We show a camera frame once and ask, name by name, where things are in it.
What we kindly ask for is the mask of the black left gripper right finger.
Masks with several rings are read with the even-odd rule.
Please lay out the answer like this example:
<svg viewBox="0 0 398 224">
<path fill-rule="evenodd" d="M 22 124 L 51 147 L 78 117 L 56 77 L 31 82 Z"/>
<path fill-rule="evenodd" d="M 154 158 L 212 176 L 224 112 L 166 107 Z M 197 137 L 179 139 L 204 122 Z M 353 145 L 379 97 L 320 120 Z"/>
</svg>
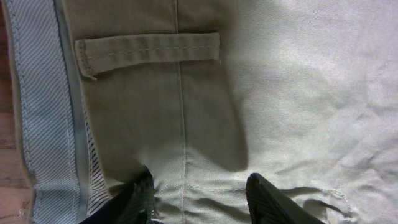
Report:
<svg viewBox="0 0 398 224">
<path fill-rule="evenodd" d="M 246 182 L 252 224 L 323 224 L 258 173 Z"/>
</svg>

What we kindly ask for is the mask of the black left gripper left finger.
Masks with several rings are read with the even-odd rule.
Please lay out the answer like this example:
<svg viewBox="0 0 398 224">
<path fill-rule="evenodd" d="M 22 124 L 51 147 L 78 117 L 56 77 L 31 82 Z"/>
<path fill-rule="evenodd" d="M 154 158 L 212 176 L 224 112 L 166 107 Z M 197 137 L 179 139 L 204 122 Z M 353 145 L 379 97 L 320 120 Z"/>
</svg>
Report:
<svg viewBox="0 0 398 224">
<path fill-rule="evenodd" d="M 154 181 L 147 171 L 80 224 L 151 224 L 153 212 Z"/>
</svg>

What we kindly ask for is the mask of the khaki green shorts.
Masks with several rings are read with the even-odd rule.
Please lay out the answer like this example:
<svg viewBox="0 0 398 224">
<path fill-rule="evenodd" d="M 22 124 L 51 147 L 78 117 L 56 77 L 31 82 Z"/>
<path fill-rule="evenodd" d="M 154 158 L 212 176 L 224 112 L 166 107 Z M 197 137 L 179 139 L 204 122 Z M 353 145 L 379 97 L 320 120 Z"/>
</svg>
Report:
<svg viewBox="0 0 398 224">
<path fill-rule="evenodd" d="M 3 1 L 29 223 L 397 222 L 396 1 Z"/>
</svg>

